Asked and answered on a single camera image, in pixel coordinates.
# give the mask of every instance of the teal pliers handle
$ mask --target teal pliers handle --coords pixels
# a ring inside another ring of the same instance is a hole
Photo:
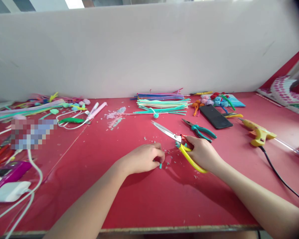
[[[213,138],[217,138],[217,136],[212,132],[210,131],[209,129],[206,129],[206,128],[203,128],[203,127],[200,127],[198,126],[197,124],[193,125],[191,127],[192,131],[194,131],[196,133],[196,135],[199,137],[199,138],[204,138],[206,139],[208,142],[212,142],[209,138],[207,138],[206,136],[204,136],[200,131],[204,132],[204,133],[207,133],[209,134],[211,137]]]

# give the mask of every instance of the left hand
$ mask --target left hand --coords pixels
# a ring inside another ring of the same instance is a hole
[[[162,151],[160,143],[143,144],[134,149],[117,162],[123,167],[128,175],[142,173],[155,169],[159,162],[153,162],[155,157],[160,157],[160,162],[165,160],[165,153]]]

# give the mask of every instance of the white charger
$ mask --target white charger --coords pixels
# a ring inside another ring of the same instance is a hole
[[[0,188],[0,202],[14,202],[18,200],[22,194],[29,190],[31,185],[28,181],[12,182],[2,185]]]

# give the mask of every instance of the black phone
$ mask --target black phone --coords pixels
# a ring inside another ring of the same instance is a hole
[[[199,109],[216,129],[233,126],[213,105],[201,106]]]

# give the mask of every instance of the purple phone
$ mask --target purple phone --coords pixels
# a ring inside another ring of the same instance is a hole
[[[10,162],[0,169],[8,169],[7,173],[0,180],[0,188],[5,183],[17,182],[29,169],[31,163],[23,161]]]

